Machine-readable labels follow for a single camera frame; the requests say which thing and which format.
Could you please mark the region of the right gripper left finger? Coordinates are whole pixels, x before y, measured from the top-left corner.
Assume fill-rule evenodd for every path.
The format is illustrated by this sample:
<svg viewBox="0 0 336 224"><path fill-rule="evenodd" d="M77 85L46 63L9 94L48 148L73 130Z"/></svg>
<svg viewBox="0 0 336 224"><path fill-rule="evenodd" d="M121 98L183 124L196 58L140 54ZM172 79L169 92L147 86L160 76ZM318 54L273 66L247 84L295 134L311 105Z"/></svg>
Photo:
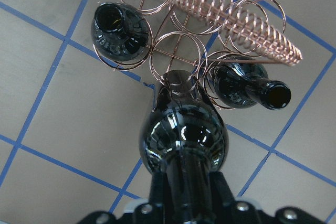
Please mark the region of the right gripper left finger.
<svg viewBox="0 0 336 224"><path fill-rule="evenodd" d="M154 172L152 174L149 203L155 207L163 208L165 203L165 173Z"/></svg>

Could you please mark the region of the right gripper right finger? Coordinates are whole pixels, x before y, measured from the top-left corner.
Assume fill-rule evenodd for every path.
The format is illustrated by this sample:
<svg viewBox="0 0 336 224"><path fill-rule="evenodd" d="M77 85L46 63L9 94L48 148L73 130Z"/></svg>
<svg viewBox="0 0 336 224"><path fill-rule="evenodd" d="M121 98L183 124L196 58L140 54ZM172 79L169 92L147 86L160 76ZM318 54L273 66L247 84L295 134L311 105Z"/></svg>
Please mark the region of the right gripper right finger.
<svg viewBox="0 0 336 224"><path fill-rule="evenodd" d="M235 201L223 173L210 172L209 178L213 206L229 206Z"/></svg>

